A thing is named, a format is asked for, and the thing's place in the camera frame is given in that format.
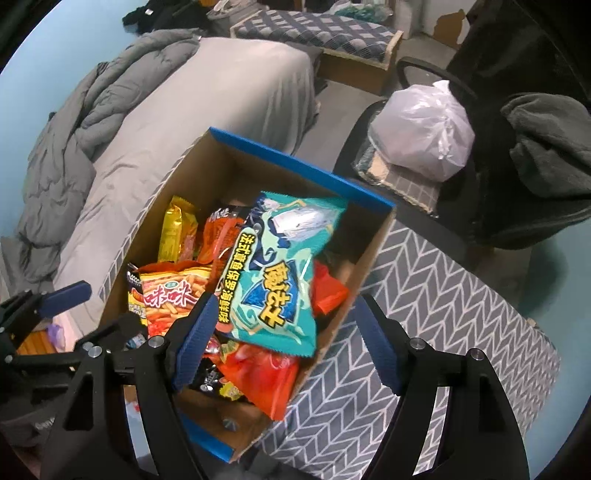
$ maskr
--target herringbone pattern fabric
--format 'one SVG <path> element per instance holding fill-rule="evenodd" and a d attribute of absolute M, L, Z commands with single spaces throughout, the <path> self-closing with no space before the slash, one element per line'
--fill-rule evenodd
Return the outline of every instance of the herringbone pattern fabric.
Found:
<path fill-rule="evenodd" d="M 505 300 L 412 230 L 394 221 L 363 291 L 389 318 L 438 350 L 486 352 L 522 434 L 541 409 L 559 358 L 544 334 Z M 416 472 L 437 453 L 447 389 L 441 388 Z M 379 380 L 353 316 L 291 403 L 284 421 L 260 439 L 267 454 L 328 480 L 360 479 L 398 397 Z"/>

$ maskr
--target teal snack bag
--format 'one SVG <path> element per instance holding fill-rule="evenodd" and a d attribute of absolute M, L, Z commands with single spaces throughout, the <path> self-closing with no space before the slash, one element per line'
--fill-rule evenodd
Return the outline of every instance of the teal snack bag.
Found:
<path fill-rule="evenodd" d="M 263 192 L 217 285 L 217 329 L 239 341 L 297 356 L 316 350 L 310 305 L 313 258 L 347 201 Z"/>

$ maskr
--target gray patterned blanket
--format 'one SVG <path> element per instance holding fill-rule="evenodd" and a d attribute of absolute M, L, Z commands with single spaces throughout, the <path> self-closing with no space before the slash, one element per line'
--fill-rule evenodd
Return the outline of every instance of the gray patterned blanket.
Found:
<path fill-rule="evenodd" d="M 560 359 L 543 332 L 498 293 L 395 220 L 363 287 L 410 337 L 437 350 L 485 351 L 525 434 L 556 376 Z M 436 407 L 416 473 L 434 461 L 447 408 Z M 288 408 L 260 438 L 273 458 L 324 480 L 359 480 L 398 402 L 384 387 L 352 316 Z"/>
<path fill-rule="evenodd" d="M 238 38 L 254 38 L 342 51 L 382 62 L 394 33 L 375 23 L 332 14 L 261 11 L 240 25 Z"/>

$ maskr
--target bag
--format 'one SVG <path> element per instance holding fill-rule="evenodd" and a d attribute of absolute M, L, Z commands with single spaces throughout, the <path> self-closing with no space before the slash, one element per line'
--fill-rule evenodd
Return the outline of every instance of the bag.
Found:
<path fill-rule="evenodd" d="M 394 92 L 369 124 L 369 140 L 387 162 L 445 181 L 467 162 L 474 132 L 449 81 Z"/>

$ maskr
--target gray fleece blanket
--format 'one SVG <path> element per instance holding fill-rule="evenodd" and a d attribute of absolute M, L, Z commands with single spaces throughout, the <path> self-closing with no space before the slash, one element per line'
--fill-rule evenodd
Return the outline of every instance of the gray fleece blanket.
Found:
<path fill-rule="evenodd" d="M 501 113 L 515 130 L 510 155 L 531 193 L 543 198 L 591 194 L 591 116 L 582 103 L 526 93 Z"/>

